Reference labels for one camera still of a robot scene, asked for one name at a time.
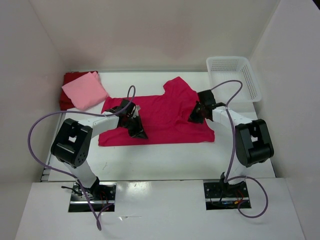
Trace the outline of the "pink t shirt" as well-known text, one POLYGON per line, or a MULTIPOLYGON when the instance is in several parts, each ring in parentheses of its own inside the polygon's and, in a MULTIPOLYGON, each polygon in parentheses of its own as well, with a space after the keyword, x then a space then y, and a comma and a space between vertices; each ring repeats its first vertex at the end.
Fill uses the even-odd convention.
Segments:
POLYGON ((109 96, 97 71, 67 72, 61 88, 59 106, 62 111, 72 108, 85 111, 109 96))

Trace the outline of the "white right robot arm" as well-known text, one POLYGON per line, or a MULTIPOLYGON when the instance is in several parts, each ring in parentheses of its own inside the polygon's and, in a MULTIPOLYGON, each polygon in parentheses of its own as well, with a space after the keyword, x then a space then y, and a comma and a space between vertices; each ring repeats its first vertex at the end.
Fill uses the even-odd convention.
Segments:
POLYGON ((219 191, 225 197, 232 196, 248 175, 248 168, 264 163, 274 156, 274 147, 267 123, 263 119, 247 118, 216 102, 211 90, 201 91, 188 121, 202 124, 210 120, 230 128, 232 132, 231 161, 221 174, 219 191))

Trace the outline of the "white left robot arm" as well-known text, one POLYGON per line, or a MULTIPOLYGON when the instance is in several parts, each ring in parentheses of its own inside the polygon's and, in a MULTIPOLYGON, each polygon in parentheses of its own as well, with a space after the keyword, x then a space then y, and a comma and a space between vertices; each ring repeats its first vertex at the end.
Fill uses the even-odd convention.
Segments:
POLYGON ((51 154, 81 182, 82 194, 87 199, 94 200, 105 191, 87 161, 92 138, 124 128, 132 138, 147 139, 139 110, 139 106, 123 99, 119 106, 108 109, 102 115, 79 121, 67 118, 62 123, 51 146, 51 154))

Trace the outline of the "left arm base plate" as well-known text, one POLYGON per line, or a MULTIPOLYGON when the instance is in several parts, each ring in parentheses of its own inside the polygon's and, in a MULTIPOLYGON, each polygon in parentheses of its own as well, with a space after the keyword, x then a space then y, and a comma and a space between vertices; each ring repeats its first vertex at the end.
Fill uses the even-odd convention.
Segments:
MULTIPOLYGON (((114 212, 117 183, 100 182, 100 186, 102 191, 97 195, 93 196, 92 194, 87 193, 87 196, 90 199, 90 204, 96 213, 99 213, 101 210, 104 212, 114 212)), ((69 213, 87 213, 91 211, 78 183, 74 183, 72 187, 62 186, 62 188, 71 190, 68 207, 69 213)))

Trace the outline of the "dark red t shirt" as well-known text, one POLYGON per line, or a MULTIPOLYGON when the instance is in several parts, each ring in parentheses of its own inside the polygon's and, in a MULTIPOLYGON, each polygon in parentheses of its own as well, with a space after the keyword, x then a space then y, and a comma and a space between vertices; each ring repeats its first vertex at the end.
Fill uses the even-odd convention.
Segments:
POLYGON ((64 75, 59 106, 62 111, 77 108, 84 111, 89 108, 89 91, 93 89, 90 84, 97 80, 96 71, 67 72, 64 75))

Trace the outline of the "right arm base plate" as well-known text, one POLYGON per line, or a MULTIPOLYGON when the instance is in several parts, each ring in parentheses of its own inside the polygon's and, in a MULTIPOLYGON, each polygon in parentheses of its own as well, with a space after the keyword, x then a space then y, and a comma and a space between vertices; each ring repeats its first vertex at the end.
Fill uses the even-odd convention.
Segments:
POLYGON ((249 192, 245 182, 235 185, 220 180, 203 181, 206 210, 250 209, 249 192))

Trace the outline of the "magenta t shirt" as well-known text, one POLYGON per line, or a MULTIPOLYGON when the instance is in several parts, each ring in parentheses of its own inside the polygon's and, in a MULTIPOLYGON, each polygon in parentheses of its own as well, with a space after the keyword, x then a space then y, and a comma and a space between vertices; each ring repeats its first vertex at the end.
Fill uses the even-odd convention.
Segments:
POLYGON ((206 123, 188 121, 199 99, 197 93, 179 76, 167 81, 163 89, 162 95, 136 96, 133 100, 140 106, 146 139, 130 137, 127 129, 119 127, 100 134, 98 146, 213 143, 215 132, 206 123))

